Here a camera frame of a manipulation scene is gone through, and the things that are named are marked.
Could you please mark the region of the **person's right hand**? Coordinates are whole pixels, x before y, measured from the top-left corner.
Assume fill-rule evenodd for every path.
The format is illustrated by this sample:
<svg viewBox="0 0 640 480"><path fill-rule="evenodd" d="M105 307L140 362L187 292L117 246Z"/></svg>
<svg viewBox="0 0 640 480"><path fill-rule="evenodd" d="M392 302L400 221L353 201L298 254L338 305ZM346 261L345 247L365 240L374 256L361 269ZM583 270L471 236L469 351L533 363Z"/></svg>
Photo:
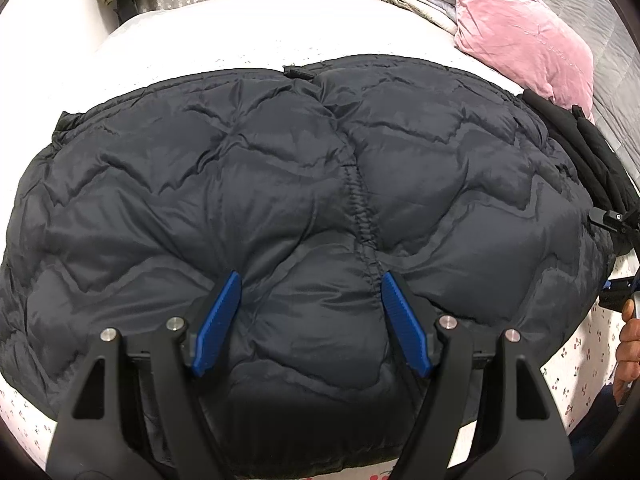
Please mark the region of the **person's right hand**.
<svg viewBox="0 0 640 480"><path fill-rule="evenodd" d="M624 326L620 332L620 344L615 352L613 394L618 406L622 406L629 396L630 385L639 378L640 321L636 304L629 299L622 310Z"/></svg>

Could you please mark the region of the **person's right forearm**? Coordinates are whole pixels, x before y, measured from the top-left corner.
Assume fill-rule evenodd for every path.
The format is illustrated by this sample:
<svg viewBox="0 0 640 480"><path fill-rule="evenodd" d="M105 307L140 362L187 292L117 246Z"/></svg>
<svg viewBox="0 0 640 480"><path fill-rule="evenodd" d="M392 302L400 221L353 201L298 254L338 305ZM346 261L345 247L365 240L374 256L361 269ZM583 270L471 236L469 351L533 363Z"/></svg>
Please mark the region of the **person's right forearm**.
<svg viewBox="0 0 640 480"><path fill-rule="evenodd" d="M605 385L588 413L568 436L576 469L572 479L597 479L604 473L605 467L610 464L610 456L605 454L594 460L591 455L616 421L619 412L613 385Z"/></svg>

